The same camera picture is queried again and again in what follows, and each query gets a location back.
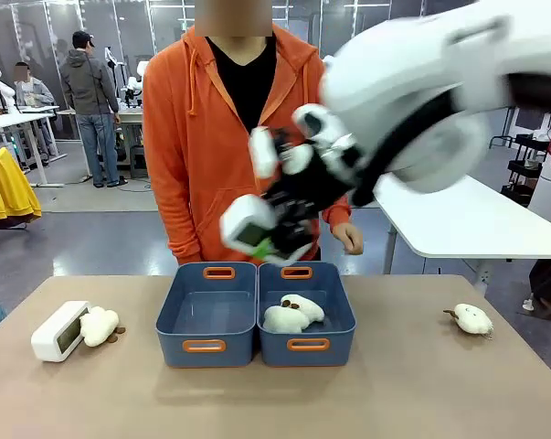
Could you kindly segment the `white cylinder stand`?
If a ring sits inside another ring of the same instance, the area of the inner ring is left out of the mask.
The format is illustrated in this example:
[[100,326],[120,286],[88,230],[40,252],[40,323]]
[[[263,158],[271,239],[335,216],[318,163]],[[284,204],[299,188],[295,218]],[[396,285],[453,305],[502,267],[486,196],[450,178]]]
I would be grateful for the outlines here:
[[527,207],[534,214],[551,222],[551,163],[543,163],[535,191]]

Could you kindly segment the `seated person grey jacket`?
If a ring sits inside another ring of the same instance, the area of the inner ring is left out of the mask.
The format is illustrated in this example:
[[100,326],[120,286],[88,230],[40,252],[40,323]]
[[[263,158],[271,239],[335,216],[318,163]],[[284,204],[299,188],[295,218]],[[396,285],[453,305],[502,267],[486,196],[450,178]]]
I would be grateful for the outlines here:
[[[29,65],[24,61],[15,64],[16,75],[16,103],[19,106],[45,107],[53,106],[55,99],[43,81],[32,75]],[[48,121],[42,119],[41,132],[44,138],[44,145],[38,145],[38,151],[43,165],[48,165],[49,157],[53,155],[50,148],[53,146],[51,135],[48,129]]]

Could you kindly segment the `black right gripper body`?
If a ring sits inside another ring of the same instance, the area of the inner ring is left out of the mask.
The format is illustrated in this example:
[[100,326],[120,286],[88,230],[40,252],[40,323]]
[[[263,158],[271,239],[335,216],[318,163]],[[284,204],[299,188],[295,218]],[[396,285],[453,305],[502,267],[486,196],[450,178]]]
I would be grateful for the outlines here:
[[284,130],[270,133],[280,163],[263,194],[285,192],[285,213],[276,222],[311,219],[359,182],[365,160],[351,134],[325,130],[294,144]]

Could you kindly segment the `black utility cart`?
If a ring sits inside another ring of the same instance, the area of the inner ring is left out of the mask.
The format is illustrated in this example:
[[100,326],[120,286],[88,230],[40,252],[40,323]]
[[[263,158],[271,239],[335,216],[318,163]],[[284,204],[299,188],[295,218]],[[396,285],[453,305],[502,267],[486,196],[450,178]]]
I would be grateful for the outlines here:
[[537,140],[531,134],[518,134],[511,145],[517,146],[516,156],[508,162],[510,176],[501,194],[527,208],[543,169],[549,141]]

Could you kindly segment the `person's left hand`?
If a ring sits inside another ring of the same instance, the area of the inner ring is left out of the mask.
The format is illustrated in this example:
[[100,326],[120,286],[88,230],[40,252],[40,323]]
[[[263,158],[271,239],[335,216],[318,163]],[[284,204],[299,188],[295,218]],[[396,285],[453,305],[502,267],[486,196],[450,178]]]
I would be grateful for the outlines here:
[[364,251],[364,239],[360,229],[350,222],[335,225],[333,236],[344,246],[344,252],[349,255],[361,255]]

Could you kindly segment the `white desk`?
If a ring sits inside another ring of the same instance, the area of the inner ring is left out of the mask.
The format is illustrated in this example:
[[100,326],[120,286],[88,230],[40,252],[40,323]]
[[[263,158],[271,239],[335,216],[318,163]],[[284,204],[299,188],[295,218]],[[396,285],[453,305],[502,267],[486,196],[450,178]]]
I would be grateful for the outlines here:
[[39,173],[40,182],[31,183],[31,187],[38,188],[63,188],[63,183],[50,183],[48,182],[43,163],[41,161],[41,155],[37,147],[37,137],[35,129],[38,131],[39,140],[43,141],[43,134],[39,121],[49,120],[50,115],[46,112],[37,113],[9,113],[0,115],[0,130],[17,128],[20,125],[30,141],[32,152],[36,161],[37,171]]

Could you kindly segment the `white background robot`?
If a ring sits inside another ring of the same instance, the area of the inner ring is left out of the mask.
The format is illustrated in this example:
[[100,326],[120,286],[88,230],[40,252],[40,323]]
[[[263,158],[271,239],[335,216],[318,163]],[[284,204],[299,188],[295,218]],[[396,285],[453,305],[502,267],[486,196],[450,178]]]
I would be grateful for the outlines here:
[[127,108],[137,108],[143,104],[143,77],[149,61],[141,60],[137,64],[136,76],[131,76],[122,88]]

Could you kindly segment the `person's left forearm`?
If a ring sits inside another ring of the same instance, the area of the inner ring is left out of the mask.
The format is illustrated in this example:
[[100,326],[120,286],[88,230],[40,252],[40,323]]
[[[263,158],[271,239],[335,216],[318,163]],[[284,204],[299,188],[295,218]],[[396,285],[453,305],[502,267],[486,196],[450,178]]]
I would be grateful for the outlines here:
[[349,223],[351,213],[352,209],[347,198],[342,197],[322,212],[322,218],[329,225],[330,230],[333,230],[338,225]]

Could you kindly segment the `man in black cap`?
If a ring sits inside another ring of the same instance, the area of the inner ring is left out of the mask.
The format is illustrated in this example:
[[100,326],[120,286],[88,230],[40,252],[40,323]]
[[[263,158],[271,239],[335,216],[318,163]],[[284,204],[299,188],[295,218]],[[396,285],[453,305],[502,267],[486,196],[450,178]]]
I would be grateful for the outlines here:
[[93,56],[93,48],[89,33],[78,30],[72,34],[72,48],[60,68],[62,89],[76,115],[93,186],[119,187],[126,184],[117,168],[115,149],[119,104],[110,76]]

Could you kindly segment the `white digital clock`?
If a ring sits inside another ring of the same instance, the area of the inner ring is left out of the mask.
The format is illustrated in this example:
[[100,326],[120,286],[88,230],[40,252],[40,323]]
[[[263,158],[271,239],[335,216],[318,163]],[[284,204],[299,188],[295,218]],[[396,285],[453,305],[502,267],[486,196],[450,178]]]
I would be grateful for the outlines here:
[[274,253],[270,235],[275,225],[272,206],[258,196],[247,194],[236,198],[221,215],[220,238],[231,250],[266,261]]
[[31,347],[37,359],[62,362],[82,340],[80,318],[90,310],[87,301],[62,304],[31,336]]

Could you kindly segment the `person in orange hoodie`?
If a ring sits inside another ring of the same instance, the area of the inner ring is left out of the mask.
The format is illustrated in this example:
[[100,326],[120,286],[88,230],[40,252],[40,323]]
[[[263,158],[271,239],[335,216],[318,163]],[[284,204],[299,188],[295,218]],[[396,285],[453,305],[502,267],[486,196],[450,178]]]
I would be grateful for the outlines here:
[[[274,70],[255,123],[292,126],[291,115],[319,102],[323,62],[318,49],[272,25],[267,49],[274,49]],[[270,181],[255,178],[249,132],[219,73],[215,52],[226,54],[190,27],[182,38],[148,64],[143,81],[143,144],[155,196],[162,177],[183,181],[198,236],[202,262],[254,262],[226,248],[219,220],[235,200],[260,195]]]

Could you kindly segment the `yellow cloth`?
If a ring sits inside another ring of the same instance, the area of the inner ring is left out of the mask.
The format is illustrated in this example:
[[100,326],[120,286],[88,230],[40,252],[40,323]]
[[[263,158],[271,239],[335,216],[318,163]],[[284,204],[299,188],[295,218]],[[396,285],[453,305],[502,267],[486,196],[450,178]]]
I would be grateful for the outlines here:
[[0,149],[0,220],[35,220],[41,204],[26,176],[9,151]]

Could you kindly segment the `person's right forearm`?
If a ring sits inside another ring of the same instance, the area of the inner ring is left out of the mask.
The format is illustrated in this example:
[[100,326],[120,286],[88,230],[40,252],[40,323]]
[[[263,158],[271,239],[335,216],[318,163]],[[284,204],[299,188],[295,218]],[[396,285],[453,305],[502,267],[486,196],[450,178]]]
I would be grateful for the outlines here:
[[202,262],[187,186],[174,177],[162,177],[156,182],[155,197],[167,234],[168,248],[177,262]]

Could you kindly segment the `white folding table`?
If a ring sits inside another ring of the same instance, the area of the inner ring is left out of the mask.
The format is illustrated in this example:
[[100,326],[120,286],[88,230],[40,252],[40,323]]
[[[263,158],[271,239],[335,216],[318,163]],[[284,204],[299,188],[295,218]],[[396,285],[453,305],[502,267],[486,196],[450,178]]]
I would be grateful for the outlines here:
[[420,194],[385,176],[376,203],[390,222],[385,274],[397,235],[419,256],[477,260],[482,271],[490,260],[551,259],[551,222],[472,177]]

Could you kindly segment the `white plush sheep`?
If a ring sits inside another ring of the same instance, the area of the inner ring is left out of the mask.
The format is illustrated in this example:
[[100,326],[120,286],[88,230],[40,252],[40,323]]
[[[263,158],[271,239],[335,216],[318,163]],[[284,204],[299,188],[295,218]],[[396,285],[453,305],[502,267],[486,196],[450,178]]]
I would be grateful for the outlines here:
[[309,325],[309,319],[301,311],[274,305],[266,309],[262,327],[271,333],[298,334]]
[[443,313],[449,315],[464,333],[487,339],[493,338],[493,321],[481,308],[460,303],[452,309],[443,310]]
[[96,348],[104,342],[115,342],[118,335],[126,330],[120,326],[120,318],[115,311],[100,306],[90,308],[79,321],[84,344],[90,348]]
[[284,295],[281,298],[280,305],[301,311],[310,323],[322,323],[325,318],[325,313],[318,304],[299,294]]

